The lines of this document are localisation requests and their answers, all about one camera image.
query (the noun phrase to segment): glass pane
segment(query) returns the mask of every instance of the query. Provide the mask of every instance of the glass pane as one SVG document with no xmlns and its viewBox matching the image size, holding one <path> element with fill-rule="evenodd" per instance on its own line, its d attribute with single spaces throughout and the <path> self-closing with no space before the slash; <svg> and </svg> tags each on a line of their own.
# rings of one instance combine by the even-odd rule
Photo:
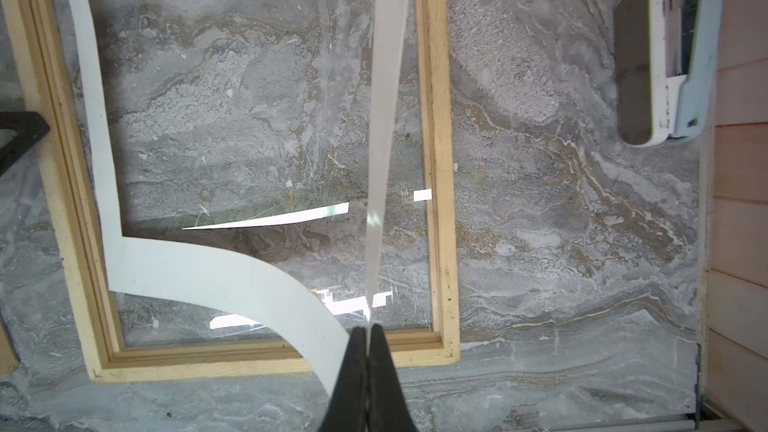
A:
<svg viewBox="0 0 768 432">
<path fill-rule="evenodd" d="M 372 0 L 91 6 L 124 233 L 258 257 L 327 302 L 363 297 Z M 387 328 L 431 322 L 426 214 L 412 199 L 424 188 L 412 15 L 385 217 L 386 304 L 374 311 Z M 295 225 L 181 230 L 348 201 L 349 214 Z M 191 304 L 118 294 L 118 310 L 130 346 L 274 336 L 259 324 L 212 329 L 228 312 Z M 363 320 L 362 311 L 339 317 L 347 327 Z"/>
</svg>

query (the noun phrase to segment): white paper strip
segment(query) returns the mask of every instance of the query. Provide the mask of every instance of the white paper strip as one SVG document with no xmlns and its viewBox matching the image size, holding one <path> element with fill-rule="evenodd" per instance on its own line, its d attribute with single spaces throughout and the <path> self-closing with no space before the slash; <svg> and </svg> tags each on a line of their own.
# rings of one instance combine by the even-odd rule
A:
<svg viewBox="0 0 768 432">
<path fill-rule="evenodd" d="M 379 292 L 373 295 L 373 307 L 384 307 L 386 305 L 386 298 L 392 296 L 392 291 Z M 338 302 L 325 302 L 326 308 L 334 315 L 350 314 L 352 312 L 362 312 L 366 309 L 366 298 L 355 297 L 348 298 L 347 300 Z M 210 321 L 209 327 L 211 329 L 225 328 L 225 327 L 237 327 L 241 325 L 259 325 L 260 322 L 253 321 L 242 315 L 220 315 L 214 317 Z"/>
<path fill-rule="evenodd" d="M 330 394 L 349 335 L 301 283 L 248 255 L 202 245 L 123 237 L 91 9 L 88 0 L 69 3 L 110 290 L 189 302 L 258 320 L 302 354 Z"/>
<path fill-rule="evenodd" d="M 350 203 L 336 204 L 334 206 L 325 206 L 311 208 L 309 210 L 300 210 L 298 212 L 289 212 L 279 216 L 269 216 L 262 218 L 251 218 L 238 222 L 227 222 L 225 224 L 216 224 L 214 226 L 185 227 L 184 230 L 199 230 L 203 228 L 242 228 L 242 227 L 264 227 L 264 226 L 284 226 L 285 224 L 296 224 L 298 222 L 307 222 L 318 218 L 338 216 L 350 211 Z"/>
<path fill-rule="evenodd" d="M 402 46 L 406 35 L 408 0 L 376 0 L 373 16 L 371 69 L 371 120 L 368 141 L 368 217 L 366 220 L 366 303 L 376 293 L 384 230 L 384 206 L 389 176 L 389 156 L 395 129 L 397 88 Z"/>
<path fill-rule="evenodd" d="M 419 202 L 421 200 L 432 200 L 432 189 L 431 188 L 425 188 L 423 190 L 414 190 L 413 191 L 413 201 Z"/>
</svg>

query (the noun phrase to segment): marble tile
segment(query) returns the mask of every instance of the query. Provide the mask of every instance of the marble tile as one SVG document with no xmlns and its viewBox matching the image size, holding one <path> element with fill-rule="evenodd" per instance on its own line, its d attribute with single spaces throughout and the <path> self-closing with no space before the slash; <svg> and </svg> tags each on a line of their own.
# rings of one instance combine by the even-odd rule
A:
<svg viewBox="0 0 768 432">
<path fill-rule="evenodd" d="M 68 5 L 54 1 L 79 93 Z M 125 232 L 234 248 L 354 291 L 372 0 L 92 2 Z M 420 430 L 694 408 L 699 143 L 620 142 L 618 2 L 448 0 L 463 353 L 402 370 Z M 423 181 L 413 37 L 411 18 L 386 217 L 389 279 L 407 304 L 388 320 L 405 325 L 428 318 L 423 212 L 402 199 Z M 177 232 L 347 199 L 348 218 L 302 229 Z M 22 360 L 0 412 L 93 430 L 318 426 L 326 397 L 311 374 L 88 384 L 32 158 L 0 178 L 0 204 L 0 307 Z M 201 337 L 181 324 L 214 313 L 124 298 L 136 341 Z"/>
</svg>

